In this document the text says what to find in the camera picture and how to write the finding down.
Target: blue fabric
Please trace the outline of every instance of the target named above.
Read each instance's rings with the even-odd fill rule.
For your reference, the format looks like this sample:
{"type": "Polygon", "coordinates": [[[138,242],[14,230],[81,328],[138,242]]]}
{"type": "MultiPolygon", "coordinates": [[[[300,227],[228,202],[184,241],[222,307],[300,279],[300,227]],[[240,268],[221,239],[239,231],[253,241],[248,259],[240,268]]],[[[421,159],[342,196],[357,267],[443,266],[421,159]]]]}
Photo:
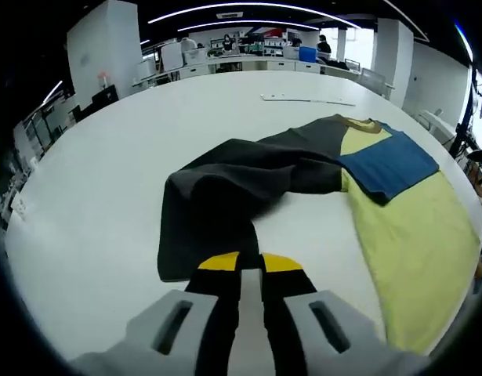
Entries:
{"type": "Polygon", "coordinates": [[[439,166],[403,132],[382,124],[391,137],[356,153],[342,155],[339,162],[361,189],[375,202],[387,204],[425,178],[439,166]]]}

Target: round white table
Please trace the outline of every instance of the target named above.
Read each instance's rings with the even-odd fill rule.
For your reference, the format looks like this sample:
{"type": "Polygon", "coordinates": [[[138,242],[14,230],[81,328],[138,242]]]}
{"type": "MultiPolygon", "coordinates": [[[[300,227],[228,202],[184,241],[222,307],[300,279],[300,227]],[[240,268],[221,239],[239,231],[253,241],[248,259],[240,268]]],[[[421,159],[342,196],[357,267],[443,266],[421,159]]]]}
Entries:
{"type": "MultiPolygon", "coordinates": [[[[285,71],[189,78],[125,98],[75,125],[24,186],[27,217],[12,214],[5,243],[18,290],[45,336],[68,360],[104,351],[124,337],[128,320],[187,285],[165,284],[157,271],[169,174],[227,139],[255,141],[336,113],[406,132],[436,160],[482,233],[480,201],[448,152],[400,108],[357,83],[285,71]],[[282,93],[355,107],[260,98],[282,93]]],[[[317,290],[335,292],[385,336],[344,193],[287,193],[255,228],[260,251],[302,264],[317,290]]]]}

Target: dark gray fabric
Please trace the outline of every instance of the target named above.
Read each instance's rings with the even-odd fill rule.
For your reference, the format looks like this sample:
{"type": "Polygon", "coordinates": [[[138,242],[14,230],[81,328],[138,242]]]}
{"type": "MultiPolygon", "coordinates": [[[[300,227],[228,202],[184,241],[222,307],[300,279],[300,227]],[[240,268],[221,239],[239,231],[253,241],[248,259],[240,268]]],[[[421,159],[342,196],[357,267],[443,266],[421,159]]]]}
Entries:
{"type": "Polygon", "coordinates": [[[165,184],[158,272],[187,280],[201,262],[239,251],[255,259],[251,219],[285,192],[340,191],[340,154],[348,125],[340,116],[313,121],[255,142],[231,139],[165,184]]]}

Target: blue box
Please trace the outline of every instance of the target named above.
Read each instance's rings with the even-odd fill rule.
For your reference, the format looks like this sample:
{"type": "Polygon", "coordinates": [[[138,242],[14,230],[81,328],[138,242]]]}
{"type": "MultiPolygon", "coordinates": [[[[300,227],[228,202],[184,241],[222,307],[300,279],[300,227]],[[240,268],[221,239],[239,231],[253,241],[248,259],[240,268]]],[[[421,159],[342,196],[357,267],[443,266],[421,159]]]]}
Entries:
{"type": "Polygon", "coordinates": [[[317,57],[317,49],[300,46],[299,59],[307,63],[315,63],[317,57]]]}

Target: person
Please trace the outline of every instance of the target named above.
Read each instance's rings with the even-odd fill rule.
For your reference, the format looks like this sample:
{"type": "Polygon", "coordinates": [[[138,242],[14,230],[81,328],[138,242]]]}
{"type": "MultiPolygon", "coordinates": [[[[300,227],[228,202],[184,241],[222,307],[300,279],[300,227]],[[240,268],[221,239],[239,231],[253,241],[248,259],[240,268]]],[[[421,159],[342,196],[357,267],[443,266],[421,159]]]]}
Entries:
{"type": "Polygon", "coordinates": [[[302,40],[300,38],[295,38],[291,41],[291,45],[293,47],[300,47],[302,44],[302,40]]]}
{"type": "Polygon", "coordinates": [[[182,38],[180,43],[181,43],[181,53],[197,48],[197,43],[195,43],[195,41],[193,41],[192,39],[189,39],[188,37],[182,38]]]}
{"type": "Polygon", "coordinates": [[[223,49],[225,51],[232,51],[233,44],[234,41],[232,40],[232,38],[230,38],[228,34],[225,34],[225,36],[223,37],[223,49]]]}
{"type": "Polygon", "coordinates": [[[325,35],[319,35],[319,43],[317,44],[317,51],[324,53],[332,53],[332,48],[326,42],[325,35]]]}

